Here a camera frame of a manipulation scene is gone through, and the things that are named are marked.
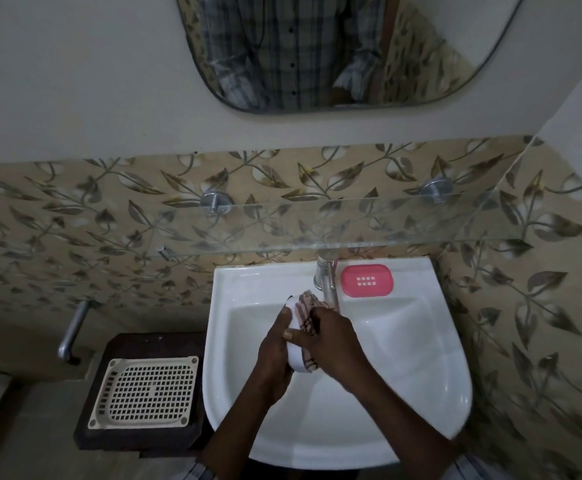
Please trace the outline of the person's right forearm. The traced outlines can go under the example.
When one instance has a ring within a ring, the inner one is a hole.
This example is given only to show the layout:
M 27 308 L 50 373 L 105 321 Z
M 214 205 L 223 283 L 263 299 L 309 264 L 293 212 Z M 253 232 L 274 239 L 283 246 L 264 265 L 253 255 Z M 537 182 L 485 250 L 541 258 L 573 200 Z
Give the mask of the person's right forearm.
M 412 480 L 441 480 L 459 456 L 453 441 L 410 407 L 378 374 L 346 379 Z

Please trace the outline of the white ceramic wash basin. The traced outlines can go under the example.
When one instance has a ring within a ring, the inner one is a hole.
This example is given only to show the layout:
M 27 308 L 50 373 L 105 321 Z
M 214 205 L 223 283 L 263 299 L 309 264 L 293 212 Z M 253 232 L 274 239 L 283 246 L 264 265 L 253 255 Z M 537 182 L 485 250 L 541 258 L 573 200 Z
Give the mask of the white ceramic wash basin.
M 382 265 L 393 288 L 355 298 L 339 279 L 352 267 Z M 211 426 L 219 427 L 254 368 L 263 338 L 289 296 L 311 290 L 317 263 L 218 267 L 202 373 Z M 375 370 L 441 434 L 463 428 L 472 403 L 466 357 L 430 258 L 341 260 L 337 294 Z M 359 470 L 398 461 L 362 406 L 321 370 L 294 373 L 268 412 L 249 458 L 298 470 Z

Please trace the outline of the clear glass shelf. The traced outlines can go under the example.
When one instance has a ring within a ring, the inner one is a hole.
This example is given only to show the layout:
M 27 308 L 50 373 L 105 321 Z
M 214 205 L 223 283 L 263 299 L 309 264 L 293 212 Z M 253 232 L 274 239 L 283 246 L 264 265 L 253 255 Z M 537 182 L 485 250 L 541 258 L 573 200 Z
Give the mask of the clear glass shelf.
M 235 204 L 221 217 L 200 207 L 159 210 L 150 249 L 177 258 L 246 251 L 293 251 L 515 239 L 525 211 L 497 190 L 453 193 L 442 205 L 418 195 L 362 198 L 300 197 Z

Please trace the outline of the person's left forearm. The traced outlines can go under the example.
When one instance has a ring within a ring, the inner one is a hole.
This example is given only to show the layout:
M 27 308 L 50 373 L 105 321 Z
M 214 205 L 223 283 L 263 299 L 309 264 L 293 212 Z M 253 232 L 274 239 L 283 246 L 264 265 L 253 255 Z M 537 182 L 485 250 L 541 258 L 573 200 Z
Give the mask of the person's left forearm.
M 245 387 L 199 456 L 217 480 L 239 480 L 269 410 L 282 390 Z

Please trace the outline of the person's left hand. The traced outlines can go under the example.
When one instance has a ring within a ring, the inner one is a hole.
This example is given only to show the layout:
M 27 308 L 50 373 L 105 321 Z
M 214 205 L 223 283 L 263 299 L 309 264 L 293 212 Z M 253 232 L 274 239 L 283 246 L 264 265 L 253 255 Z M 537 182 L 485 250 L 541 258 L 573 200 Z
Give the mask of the person's left hand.
M 271 344 L 270 328 L 260 345 L 252 372 L 268 406 L 273 406 L 284 396 L 293 372 L 288 364 L 287 344 Z

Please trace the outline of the pink soap dish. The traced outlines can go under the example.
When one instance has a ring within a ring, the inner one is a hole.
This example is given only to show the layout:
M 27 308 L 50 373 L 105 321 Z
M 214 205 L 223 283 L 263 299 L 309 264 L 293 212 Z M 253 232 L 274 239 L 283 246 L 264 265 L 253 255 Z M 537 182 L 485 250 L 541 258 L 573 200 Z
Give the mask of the pink soap dish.
M 340 284 L 350 298 L 380 298 L 389 296 L 394 288 L 391 270 L 382 264 L 347 266 L 341 272 Z

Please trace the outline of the cream plastic grille tray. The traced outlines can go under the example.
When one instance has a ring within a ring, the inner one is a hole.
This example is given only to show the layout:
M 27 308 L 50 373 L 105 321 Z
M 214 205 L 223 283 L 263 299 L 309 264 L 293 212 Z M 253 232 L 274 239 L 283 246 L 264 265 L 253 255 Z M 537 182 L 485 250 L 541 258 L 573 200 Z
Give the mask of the cream plastic grille tray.
M 200 364 L 200 356 L 110 360 L 88 430 L 188 426 Z

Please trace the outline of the person's right hand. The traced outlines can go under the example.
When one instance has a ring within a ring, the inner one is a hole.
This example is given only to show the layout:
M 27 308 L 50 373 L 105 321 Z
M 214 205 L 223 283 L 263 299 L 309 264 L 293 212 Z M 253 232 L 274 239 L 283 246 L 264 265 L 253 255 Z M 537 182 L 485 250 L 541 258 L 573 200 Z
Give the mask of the person's right hand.
M 325 307 L 314 308 L 312 321 L 319 324 L 317 343 L 300 347 L 316 364 L 351 394 L 359 393 L 365 380 L 375 372 L 368 361 L 351 321 Z

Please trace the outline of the chrome faucet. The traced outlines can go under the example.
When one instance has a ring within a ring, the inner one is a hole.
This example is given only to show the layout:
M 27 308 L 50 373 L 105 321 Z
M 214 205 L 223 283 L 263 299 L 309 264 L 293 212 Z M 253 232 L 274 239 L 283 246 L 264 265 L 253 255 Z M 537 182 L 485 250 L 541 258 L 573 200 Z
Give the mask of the chrome faucet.
M 319 250 L 317 269 L 313 278 L 314 286 L 323 293 L 324 302 L 335 312 L 340 312 L 340 302 L 336 290 L 336 268 L 339 256 L 337 250 Z

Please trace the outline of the dark brown wooden stool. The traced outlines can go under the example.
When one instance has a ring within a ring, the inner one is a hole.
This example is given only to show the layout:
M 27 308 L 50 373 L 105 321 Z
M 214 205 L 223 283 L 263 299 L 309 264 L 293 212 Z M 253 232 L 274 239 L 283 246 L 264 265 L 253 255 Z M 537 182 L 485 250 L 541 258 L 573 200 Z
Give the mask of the dark brown wooden stool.
M 190 458 L 201 452 L 213 430 L 202 400 L 201 372 L 206 332 L 122 333 L 106 345 L 102 359 L 79 416 L 73 439 L 80 450 L 137 452 L 142 459 Z M 194 404 L 184 428 L 88 430 L 87 423 L 103 381 L 108 362 L 116 358 L 152 359 L 200 356 Z

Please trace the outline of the rounded wall mirror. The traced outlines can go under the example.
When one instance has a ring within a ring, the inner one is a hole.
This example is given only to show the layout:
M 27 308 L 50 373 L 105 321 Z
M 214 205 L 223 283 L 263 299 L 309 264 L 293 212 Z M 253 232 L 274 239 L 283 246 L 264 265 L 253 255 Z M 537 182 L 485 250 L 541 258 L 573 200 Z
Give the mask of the rounded wall mirror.
M 176 0 L 195 65 L 232 109 L 414 106 L 467 85 L 523 0 Z

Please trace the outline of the chrome shelf bracket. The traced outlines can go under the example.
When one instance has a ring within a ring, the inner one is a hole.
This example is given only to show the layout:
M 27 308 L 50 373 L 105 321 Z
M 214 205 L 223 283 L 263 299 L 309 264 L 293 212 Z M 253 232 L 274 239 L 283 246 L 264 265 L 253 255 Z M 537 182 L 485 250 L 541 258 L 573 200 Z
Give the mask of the chrome shelf bracket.
M 418 197 L 429 205 L 442 205 L 453 195 L 454 183 L 447 177 L 435 177 L 426 181 L 418 190 Z
M 209 217 L 221 217 L 231 212 L 235 206 L 232 197 L 223 191 L 207 191 L 200 197 L 199 206 Z

